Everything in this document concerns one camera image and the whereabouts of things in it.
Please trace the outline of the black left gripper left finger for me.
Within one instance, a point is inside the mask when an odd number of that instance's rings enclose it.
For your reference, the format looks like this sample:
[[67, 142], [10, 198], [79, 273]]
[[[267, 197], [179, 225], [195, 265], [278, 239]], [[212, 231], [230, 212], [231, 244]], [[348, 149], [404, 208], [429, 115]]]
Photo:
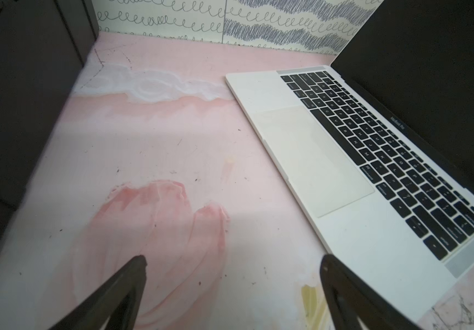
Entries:
[[146, 286], [147, 261], [131, 258], [52, 329], [133, 329]]

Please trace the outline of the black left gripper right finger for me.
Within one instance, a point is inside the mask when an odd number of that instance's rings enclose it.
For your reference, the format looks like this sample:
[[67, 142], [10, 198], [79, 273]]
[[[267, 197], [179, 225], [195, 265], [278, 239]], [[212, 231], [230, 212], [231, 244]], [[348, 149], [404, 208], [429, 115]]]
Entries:
[[323, 256], [320, 278], [336, 329], [418, 329], [343, 264], [335, 255]]

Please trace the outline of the silver laptop with black keyboard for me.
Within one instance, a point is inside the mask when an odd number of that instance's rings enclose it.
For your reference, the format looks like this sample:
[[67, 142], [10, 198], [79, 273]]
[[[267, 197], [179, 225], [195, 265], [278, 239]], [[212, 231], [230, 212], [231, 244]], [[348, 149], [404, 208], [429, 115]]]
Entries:
[[474, 1], [384, 1], [329, 66], [226, 81], [326, 251], [401, 315], [474, 265]]

